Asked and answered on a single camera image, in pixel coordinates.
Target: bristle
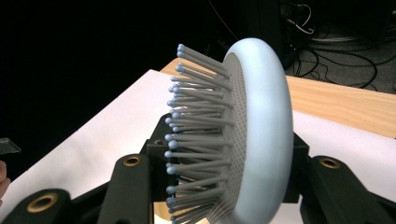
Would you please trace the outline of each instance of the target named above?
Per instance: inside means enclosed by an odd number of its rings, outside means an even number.
[[[246,99],[241,94],[243,78],[233,77],[222,63],[182,45],[178,55],[214,72],[180,63],[176,70],[185,77],[171,77],[175,84],[169,91],[174,98],[167,102],[172,109],[165,122],[173,133],[165,136],[169,147],[165,157],[175,164],[168,163],[166,172],[179,180],[178,186],[167,188],[167,204],[170,213],[183,211],[173,216],[173,223],[195,223],[219,204],[234,201],[225,194],[237,197],[235,181],[240,181],[242,169],[239,163],[233,167],[232,157],[236,153],[238,162],[243,160],[240,149],[245,148],[245,140],[234,130],[246,135]],[[243,96],[237,97],[242,104],[233,101],[233,92]],[[243,125],[235,122],[234,111]]]
[[[184,45],[179,45],[177,48],[177,57],[187,59],[193,63],[197,63],[211,71],[216,72],[218,75],[229,77],[227,70],[224,66],[216,60],[213,60],[204,54],[201,54],[193,49],[189,49]]]

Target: screw hole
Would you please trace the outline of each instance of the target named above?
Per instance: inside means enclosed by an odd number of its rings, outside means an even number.
[[[330,169],[338,169],[341,166],[340,162],[332,160],[330,158],[320,159],[320,164]]]
[[[140,164],[140,162],[142,162],[142,159],[140,159],[140,157],[132,156],[132,157],[128,157],[127,159],[125,159],[123,161],[123,164],[125,166],[136,166],[136,165]]]
[[[51,208],[58,201],[58,194],[48,193],[42,195],[27,205],[27,211],[30,213],[39,213]]]

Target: hairbrush head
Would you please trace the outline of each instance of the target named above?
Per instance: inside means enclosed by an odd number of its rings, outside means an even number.
[[[290,175],[292,118],[283,67],[263,41],[236,42],[223,63],[183,45],[186,64],[172,77],[168,102],[173,133],[166,190],[173,223],[266,223],[282,203]]]

